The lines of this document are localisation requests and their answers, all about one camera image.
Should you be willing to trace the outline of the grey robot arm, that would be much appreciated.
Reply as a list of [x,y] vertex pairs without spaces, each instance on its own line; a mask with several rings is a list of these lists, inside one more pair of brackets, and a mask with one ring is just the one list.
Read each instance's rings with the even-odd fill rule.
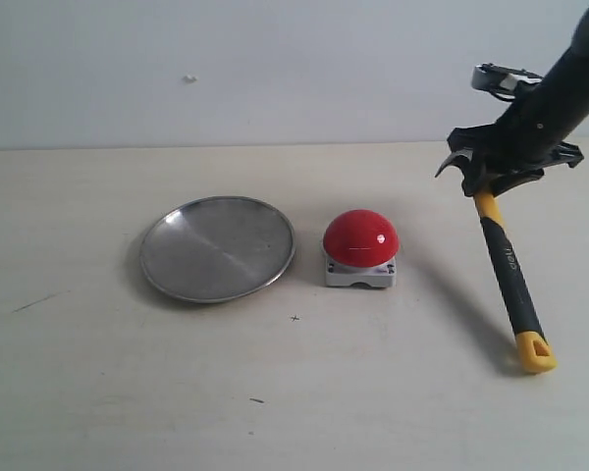
[[583,154],[566,138],[589,116],[589,7],[544,77],[485,63],[475,67],[471,85],[509,106],[494,123],[456,128],[447,139],[451,154],[443,165],[460,169],[466,196],[500,195],[541,179],[548,167],[576,167]]

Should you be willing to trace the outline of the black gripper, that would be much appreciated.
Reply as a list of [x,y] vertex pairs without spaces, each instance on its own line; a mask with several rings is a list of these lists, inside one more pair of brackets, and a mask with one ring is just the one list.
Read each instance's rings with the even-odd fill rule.
[[576,167],[582,151],[565,139],[584,120],[583,94],[581,61],[561,58],[536,87],[506,102],[494,123],[454,129],[446,165],[462,172],[463,194],[473,197],[491,180],[500,196],[541,180],[548,167]]

